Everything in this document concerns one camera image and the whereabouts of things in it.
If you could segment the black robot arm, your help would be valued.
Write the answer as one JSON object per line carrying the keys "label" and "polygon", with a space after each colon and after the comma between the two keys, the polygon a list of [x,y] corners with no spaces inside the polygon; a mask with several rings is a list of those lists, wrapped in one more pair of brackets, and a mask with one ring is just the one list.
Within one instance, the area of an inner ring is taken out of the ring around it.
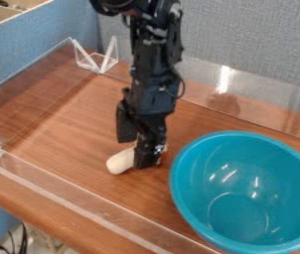
{"label": "black robot arm", "polygon": [[122,89],[117,104],[117,140],[133,142],[106,161],[113,174],[145,169],[161,163],[168,149],[167,117],[185,93],[185,82],[176,70],[183,60],[180,0],[89,0],[96,12],[120,15],[130,29],[132,85]]}

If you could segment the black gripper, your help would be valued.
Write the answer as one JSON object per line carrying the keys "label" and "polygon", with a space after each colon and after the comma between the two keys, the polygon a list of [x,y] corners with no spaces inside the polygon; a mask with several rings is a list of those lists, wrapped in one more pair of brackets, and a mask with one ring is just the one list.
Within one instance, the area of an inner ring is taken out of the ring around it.
{"label": "black gripper", "polygon": [[179,77],[133,78],[132,85],[122,89],[124,97],[116,111],[117,141],[129,143],[137,139],[136,169],[160,164],[167,148],[167,117],[185,94],[183,85]]}

